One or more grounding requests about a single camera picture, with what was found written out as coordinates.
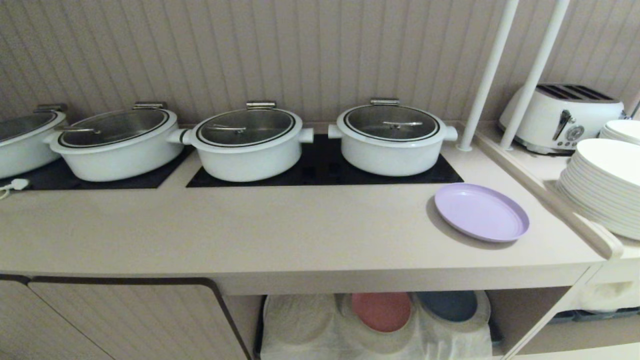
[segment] lavender plate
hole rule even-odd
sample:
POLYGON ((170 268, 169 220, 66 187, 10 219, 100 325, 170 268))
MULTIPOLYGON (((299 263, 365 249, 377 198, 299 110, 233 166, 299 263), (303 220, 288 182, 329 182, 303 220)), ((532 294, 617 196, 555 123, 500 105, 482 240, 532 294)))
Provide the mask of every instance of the lavender plate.
POLYGON ((483 186, 445 185, 436 192, 435 203, 446 222, 480 240, 514 241, 529 229, 529 217, 520 205, 483 186))

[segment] stack of white plates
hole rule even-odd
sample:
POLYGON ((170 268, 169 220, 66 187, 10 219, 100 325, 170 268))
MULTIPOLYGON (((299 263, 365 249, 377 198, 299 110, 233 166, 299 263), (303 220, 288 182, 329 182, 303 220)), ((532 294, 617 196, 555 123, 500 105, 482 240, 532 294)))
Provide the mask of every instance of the stack of white plates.
POLYGON ((640 240, 640 146, 583 140, 557 185, 585 217, 640 240))
POLYGON ((640 121, 612 120, 600 131, 600 138, 619 140, 640 145, 640 121))

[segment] black cooktop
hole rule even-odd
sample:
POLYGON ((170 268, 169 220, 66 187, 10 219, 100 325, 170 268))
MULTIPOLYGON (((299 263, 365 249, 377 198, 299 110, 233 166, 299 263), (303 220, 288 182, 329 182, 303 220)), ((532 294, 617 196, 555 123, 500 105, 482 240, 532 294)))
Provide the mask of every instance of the black cooktop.
POLYGON ((22 178, 30 181, 25 190, 154 189, 160 186, 192 151, 192 147, 185 147, 175 159, 145 174, 101 183, 78 179, 67 163, 63 159, 58 159, 35 170, 0 179, 0 186, 10 183, 13 179, 22 178))
POLYGON ((439 155, 429 170, 413 176, 381 176, 360 170, 349 164, 340 152, 340 140, 316 135, 314 143, 302 144, 302 157, 289 170, 269 179, 235 183, 216 179, 204 168, 191 179, 188 188, 221 186, 296 186, 296 185, 361 185, 361 184, 428 184, 462 183, 463 180, 449 162, 439 155))

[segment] white toaster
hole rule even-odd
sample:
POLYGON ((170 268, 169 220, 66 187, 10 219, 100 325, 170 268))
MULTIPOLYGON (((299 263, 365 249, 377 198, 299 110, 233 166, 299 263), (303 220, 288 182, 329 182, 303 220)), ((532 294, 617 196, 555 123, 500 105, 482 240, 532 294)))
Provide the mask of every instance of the white toaster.
MULTIPOLYGON (((502 112, 498 126, 504 130, 522 88, 502 112)), ((582 85, 539 84, 533 93, 516 142, 538 154, 573 152, 578 141, 595 138, 607 121, 624 119, 621 101, 582 85)))

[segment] toaster lever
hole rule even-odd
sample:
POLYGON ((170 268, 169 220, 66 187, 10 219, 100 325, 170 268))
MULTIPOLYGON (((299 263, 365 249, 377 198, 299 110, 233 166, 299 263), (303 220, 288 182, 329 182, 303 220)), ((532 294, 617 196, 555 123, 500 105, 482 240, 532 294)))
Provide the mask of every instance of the toaster lever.
POLYGON ((564 127, 567 124, 573 124, 574 122, 575 119, 573 118, 573 116, 571 116, 569 110, 563 110, 562 114, 560 114, 560 121, 558 122, 556 133, 554 134, 554 141, 558 140, 558 137, 560 137, 562 130, 564 130, 564 127))

